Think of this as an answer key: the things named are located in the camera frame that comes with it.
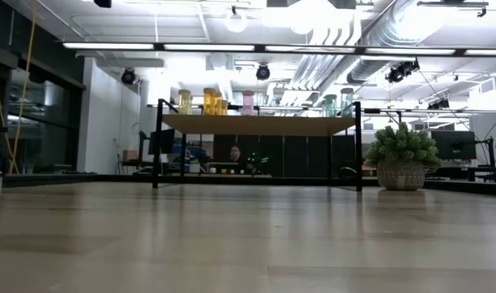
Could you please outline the black track spotlight cluster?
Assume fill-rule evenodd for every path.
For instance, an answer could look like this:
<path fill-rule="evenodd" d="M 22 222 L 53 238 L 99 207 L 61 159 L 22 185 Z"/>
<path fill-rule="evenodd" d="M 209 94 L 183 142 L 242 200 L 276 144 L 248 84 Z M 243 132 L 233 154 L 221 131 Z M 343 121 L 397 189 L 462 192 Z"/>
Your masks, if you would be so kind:
<path fill-rule="evenodd" d="M 390 71 L 385 75 L 385 80 L 389 83 L 398 83 L 419 69 L 420 66 L 417 59 L 402 62 L 390 68 Z"/>

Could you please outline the black partition panels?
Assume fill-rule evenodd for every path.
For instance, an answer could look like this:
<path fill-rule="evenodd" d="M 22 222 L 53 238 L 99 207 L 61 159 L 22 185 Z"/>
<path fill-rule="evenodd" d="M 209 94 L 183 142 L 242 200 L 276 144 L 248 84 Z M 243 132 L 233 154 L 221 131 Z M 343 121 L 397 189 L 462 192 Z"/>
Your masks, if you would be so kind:
<path fill-rule="evenodd" d="M 234 173 L 227 168 L 230 148 L 239 144 L 244 150 L 261 154 L 264 173 L 270 177 L 327 177 L 327 138 L 303 136 L 217 135 L 209 166 L 218 172 Z M 332 176 L 353 177 L 357 167 L 355 143 L 348 135 L 332 137 Z"/>

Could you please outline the linear ceiling light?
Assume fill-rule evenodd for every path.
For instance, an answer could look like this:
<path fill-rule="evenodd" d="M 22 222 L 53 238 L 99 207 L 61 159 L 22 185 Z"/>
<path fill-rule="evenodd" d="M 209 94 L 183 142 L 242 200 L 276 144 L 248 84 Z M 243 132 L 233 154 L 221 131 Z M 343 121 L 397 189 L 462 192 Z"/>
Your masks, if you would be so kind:
<path fill-rule="evenodd" d="M 137 42 L 65 42 L 70 50 L 96 51 L 153 51 L 202 53 L 255 53 L 288 55 L 356 55 L 392 57 L 456 57 L 496 58 L 496 48 L 433 48 L 400 46 L 320 46 L 320 45 L 266 45 L 226 43 L 137 43 Z"/>

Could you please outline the black aluminium frame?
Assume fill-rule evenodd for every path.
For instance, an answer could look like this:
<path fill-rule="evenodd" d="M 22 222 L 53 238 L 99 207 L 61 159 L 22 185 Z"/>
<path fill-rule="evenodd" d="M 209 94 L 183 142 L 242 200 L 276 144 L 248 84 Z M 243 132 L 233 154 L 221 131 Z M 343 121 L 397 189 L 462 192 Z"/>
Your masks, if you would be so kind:
<path fill-rule="evenodd" d="M 75 174 L 31 174 L 7 175 L 3 182 L 8 187 L 44 186 L 78 182 L 149 182 L 152 175 L 132 176 L 108 173 L 109 156 L 112 153 L 110 141 L 114 135 L 121 134 L 125 104 L 120 95 L 97 94 L 88 88 L 81 99 L 81 135 L 77 149 L 77 166 L 84 168 L 84 173 Z M 211 173 L 177 173 L 160 175 L 162 183 L 170 184 L 212 184 L 212 185 L 263 185 L 263 186 L 329 186 L 327 178 L 310 177 L 267 177 L 266 175 Z M 334 185 L 353 186 L 353 179 L 334 178 Z M 363 179 L 363 187 L 377 186 L 376 179 Z"/>

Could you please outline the green potted plant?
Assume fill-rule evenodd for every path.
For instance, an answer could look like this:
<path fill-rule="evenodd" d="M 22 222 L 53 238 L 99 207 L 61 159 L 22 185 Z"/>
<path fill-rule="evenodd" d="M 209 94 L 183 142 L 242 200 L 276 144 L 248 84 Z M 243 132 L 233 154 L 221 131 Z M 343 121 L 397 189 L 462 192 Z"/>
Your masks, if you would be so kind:
<path fill-rule="evenodd" d="M 398 129 L 378 130 L 364 158 L 366 166 L 376 168 L 378 183 L 386 190 L 415 191 L 424 185 L 425 169 L 440 165 L 437 152 L 427 131 L 410 130 L 402 122 Z"/>

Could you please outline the person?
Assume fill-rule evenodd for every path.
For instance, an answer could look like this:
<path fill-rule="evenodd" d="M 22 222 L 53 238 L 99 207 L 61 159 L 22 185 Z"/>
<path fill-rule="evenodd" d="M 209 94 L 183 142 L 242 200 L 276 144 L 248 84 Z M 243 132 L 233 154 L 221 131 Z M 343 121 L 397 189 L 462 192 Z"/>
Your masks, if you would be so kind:
<path fill-rule="evenodd" d="M 230 158 L 226 166 L 238 174 L 258 175 L 265 172 L 261 154 L 252 149 L 244 150 L 239 144 L 230 148 Z"/>

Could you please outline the black computer monitor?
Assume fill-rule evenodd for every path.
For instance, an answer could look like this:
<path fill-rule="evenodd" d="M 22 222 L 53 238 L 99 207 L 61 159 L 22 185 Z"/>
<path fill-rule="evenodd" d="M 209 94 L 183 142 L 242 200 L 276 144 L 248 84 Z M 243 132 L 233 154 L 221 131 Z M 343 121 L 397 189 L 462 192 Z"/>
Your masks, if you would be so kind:
<path fill-rule="evenodd" d="M 156 142 L 156 132 L 151 132 L 149 138 L 148 154 L 155 154 L 156 144 L 160 148 L 161 154 L 171 154 L 173 151 L 173 140 L 174 140 L 175 130 L 174 129 L 164 129 L 160 134 L 160 142 Z"/>
<path fill-rule="evenodd" d="M 471 131 L 438 130 L 431 132 L 440 160 L 474 160 L 476 138 Z"/>

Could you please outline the round white pendant lamp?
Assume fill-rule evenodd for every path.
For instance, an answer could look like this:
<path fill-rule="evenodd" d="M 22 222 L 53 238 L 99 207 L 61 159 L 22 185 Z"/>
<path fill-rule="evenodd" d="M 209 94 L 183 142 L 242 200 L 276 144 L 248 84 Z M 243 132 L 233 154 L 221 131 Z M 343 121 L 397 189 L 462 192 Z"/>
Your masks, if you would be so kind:
<path fill-rule="evenodd" d="M 226 28 L 233 33 L 241 33 L 248 27 L 248 18 L 236 6 L 230 8 L 226 16 Z"/>

